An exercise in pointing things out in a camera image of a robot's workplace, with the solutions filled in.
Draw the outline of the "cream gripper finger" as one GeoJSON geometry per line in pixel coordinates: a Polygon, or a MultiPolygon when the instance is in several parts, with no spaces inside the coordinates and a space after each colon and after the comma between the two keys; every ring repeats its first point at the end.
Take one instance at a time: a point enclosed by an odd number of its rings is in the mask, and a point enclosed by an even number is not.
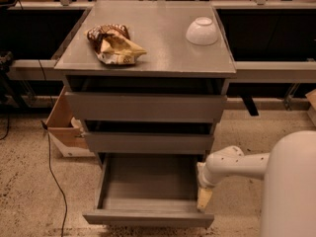
{"type": "Polygon", "coordinates": [[[212,189],[199,188],[197,192],[197,209],[205,210],[212,197],[212,189]]]}

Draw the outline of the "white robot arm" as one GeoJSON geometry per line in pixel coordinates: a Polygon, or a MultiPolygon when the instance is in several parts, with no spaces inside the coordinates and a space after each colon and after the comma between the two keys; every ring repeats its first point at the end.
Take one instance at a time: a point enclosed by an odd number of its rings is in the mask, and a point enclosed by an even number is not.
{"type": "Polygon", "coordinates": [[[260,237],[316,237],[316,132],[291,133],[271,152],[246,155],[237,146],[197,164],[199,208],[210,190],[230,176],[264,181],[260,237]]]}

